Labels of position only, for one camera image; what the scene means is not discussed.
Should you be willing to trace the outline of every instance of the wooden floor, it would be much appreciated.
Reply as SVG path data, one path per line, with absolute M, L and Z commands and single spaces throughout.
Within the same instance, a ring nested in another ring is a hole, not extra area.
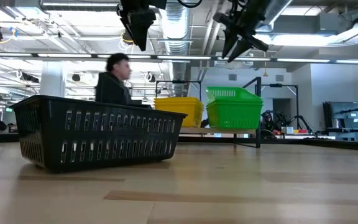
M 0 144 L 0 223 L 358 224 L 358 151 L 181 144 L 158 164 L 56 175 Z

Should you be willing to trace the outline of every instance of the white wall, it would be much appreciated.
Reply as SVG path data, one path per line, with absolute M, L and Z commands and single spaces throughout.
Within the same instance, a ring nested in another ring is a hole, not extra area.
M 292 73 L 292 84 L 298 85 L 299 97 L 299 115 L 304 116 L 312 125 L 314 115 L 309 110 L 309 105 L 312 104 L 311 99 L 311 65 L 304 65 Z M 291 99 L 291 116 L 296 115 L 296 99 Z
M 198 76 L 198 67 L 191 68 L 191 79 L 196 80 Z M 235 69 L 228 70 L 226 68 L 209 68 L 206 72 L 204 80 L 202 82 L 202 102 L 206 106 L 206 87 L 208 86 L 238 86 L 242 87 L 246 83 L 250 82 L 255 77 L 262 77 L 262 84 L 271 84 L 276 83 L 276 75 L 284 75 L 284 82 L 280 82 L 281 84 L 291 85 L 292 83 L 292 75 L 288 73 L 285 68 L 268 68 L 267 73 L 268 76 L 264 77 L 263 74 L 265 70 L 261 68 L 258 71 L 254 69 Z M 237 81 L 229 81 L 229 74 L 237 74 Z M 254 85 L 251 85 L 248 90 L 254 92 Z M 197 97 L 199 93 L 193 87 L 190 88 L 190 96 Z M 293 98 L 295 97 L 293 93 L 286 88 L 270 88 L 266 87 L 262 91 L 262 98 L 264 99 L 264 107 L 262 111 L 272 110 L 273 109 L 273 98 Z M 207 113 L 206 110 L 203 114 L 203 119 L 206 119 Z
M 300 89 L 300 115 L 315 131 L 325 128 L 323 102 L 358 102 L 358 65 L 305 65 L 293 72 L 292 82 Z M 295 115 L 295 104 L 291 105 Z

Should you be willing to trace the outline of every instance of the black jacket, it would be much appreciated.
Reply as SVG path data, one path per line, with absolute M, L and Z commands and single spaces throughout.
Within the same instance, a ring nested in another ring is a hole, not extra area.
M 124 82 L 108 72 L 99 73 L 96 102 L 119 105 L 132 104 L 131 94 Z

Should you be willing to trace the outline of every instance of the man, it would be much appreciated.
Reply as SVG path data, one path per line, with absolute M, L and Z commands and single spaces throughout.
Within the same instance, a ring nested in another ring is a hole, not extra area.
M 124 84 L 125 80 L 130 79 L 131 71 L 128 56 L 122 53 L 110 56 L 107 60 L 106 72 L 99 74 L 96 102 L 132 104 L 131 95 Z

